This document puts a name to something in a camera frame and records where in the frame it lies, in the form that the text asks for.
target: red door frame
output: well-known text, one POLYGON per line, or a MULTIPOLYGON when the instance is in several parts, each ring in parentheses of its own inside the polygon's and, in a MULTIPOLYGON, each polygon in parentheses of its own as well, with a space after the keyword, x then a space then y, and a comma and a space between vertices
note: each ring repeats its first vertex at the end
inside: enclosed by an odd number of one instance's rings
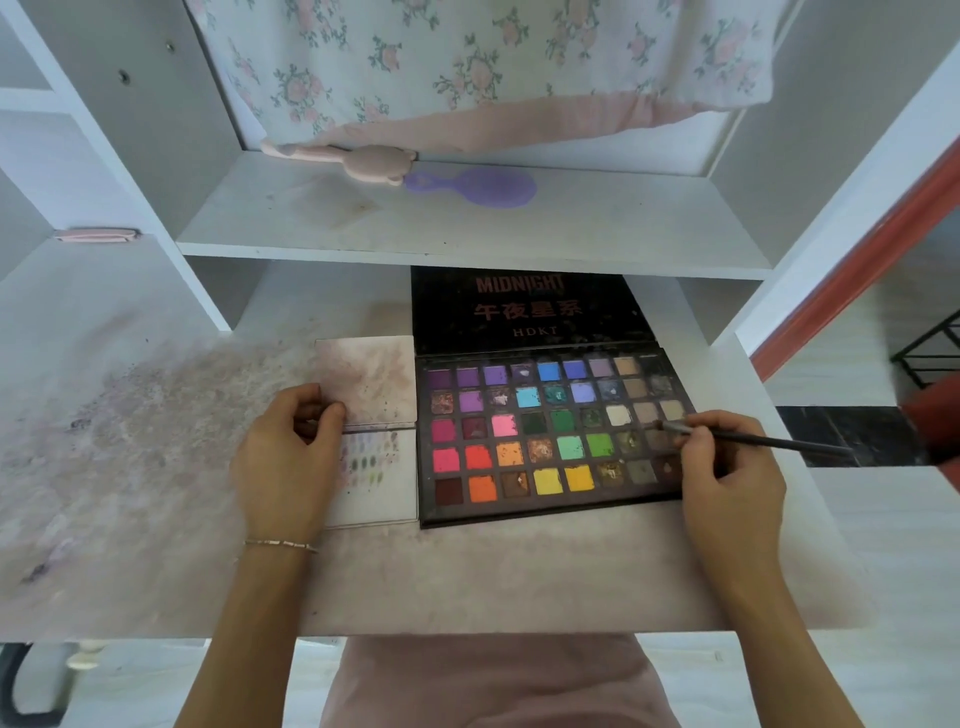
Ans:
POLYGON ((960 139, 750 357, 766 381, 960 205, 960 139))

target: purple hairbrush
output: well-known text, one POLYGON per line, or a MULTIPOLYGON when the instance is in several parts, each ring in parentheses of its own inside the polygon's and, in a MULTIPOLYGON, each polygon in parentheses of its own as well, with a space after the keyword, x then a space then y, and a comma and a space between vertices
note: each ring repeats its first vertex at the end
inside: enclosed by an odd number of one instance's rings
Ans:
POLYGON ((403 186, 411 192, 452 189, 475 205, 523 207, 537 194, 537 183, 526 172, 505 167, 470 167, 452 180, 428 172, 408 172, 403 186))

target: yellow eyeshadow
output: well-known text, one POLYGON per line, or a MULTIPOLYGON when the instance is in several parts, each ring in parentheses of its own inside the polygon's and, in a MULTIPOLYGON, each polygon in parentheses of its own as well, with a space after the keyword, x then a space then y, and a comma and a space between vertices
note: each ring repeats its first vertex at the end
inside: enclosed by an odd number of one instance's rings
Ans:
POLYGON ((589 465, 580 465, 576 468, 566 468, 566 484, 570 486, 570 491, 592 491, 593 475, 590 474, 589 465))
POLYGON ((538 496, 555 496, 564 491, 560 484, 560 471, 556 468, 541 468, 534 471, 534 485, 538 496))

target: black metal rack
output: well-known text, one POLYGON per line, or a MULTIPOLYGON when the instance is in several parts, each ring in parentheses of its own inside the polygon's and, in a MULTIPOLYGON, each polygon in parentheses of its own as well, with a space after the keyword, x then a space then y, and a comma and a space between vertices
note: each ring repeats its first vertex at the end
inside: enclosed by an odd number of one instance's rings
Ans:
POLYGON ((960 311, 950 314, 942 322, 933 327, 930 331, 925 333, 923 336, 912 341, 907 346, 903 347, 899 352, 895 353, 890 357, 890 361, 894 364, 900 364, 902 369, 906 372, 906 375, 909 376, 913 382, 920 387, 925 389, 926 387, 932 384, 932 381, 924 381, 921 378, 921 373, 938 373, 942 374, 944 372, 957 372, 960 371, 960 335, 957 334, 957 331, 960 330, 960 311), (911 353, 917 349, 921 344, 926 341, 929 341, 938 333, 943 333, 946 338, 950 341, 953 346, 957 348, 957 353, 911 353), (943 364, 945 359, 955 359, 957 364, 952 367, 925 367, 925 366, 915 366, 913 361, 916 360, 918 365, 923 365, 925 363, 929 364, 943 364))

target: bracelet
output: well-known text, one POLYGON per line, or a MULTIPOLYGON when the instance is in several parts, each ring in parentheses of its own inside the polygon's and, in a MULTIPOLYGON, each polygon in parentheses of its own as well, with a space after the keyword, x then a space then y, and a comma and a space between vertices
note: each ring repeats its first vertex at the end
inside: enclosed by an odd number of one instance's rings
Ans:
POLYGON ((297 544, 293 541, 273 541, 270 539, 244 539, 245 546, 289 546, 290 548, 303 548, 310 553, 320 553, 310 544, 297 544))

